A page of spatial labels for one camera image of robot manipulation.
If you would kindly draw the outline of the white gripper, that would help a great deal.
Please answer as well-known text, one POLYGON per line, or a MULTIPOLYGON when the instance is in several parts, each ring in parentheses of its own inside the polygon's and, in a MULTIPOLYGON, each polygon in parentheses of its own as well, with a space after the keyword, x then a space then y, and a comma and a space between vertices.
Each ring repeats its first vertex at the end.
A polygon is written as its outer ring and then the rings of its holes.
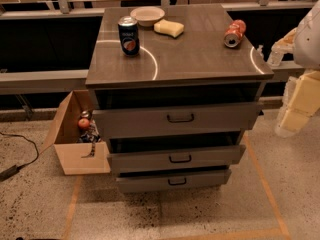
POLYGON ((287 138, 299 133, 320 109, 320 71, 308 70, 298 78, 290 76, 282 102, 275 133, 287 138))

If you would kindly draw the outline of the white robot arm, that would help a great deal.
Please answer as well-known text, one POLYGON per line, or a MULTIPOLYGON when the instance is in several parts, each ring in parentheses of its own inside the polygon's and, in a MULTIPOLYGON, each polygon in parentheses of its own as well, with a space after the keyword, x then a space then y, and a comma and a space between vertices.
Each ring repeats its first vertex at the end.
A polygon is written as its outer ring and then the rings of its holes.
POLYGON ((299 78, 290 77, 286 83, 275 128, 281 137, 297 134, 320 109, 320 1, 296 28, 274 43, 267 63, 279 66, 287 53, 305 72, 299 78))

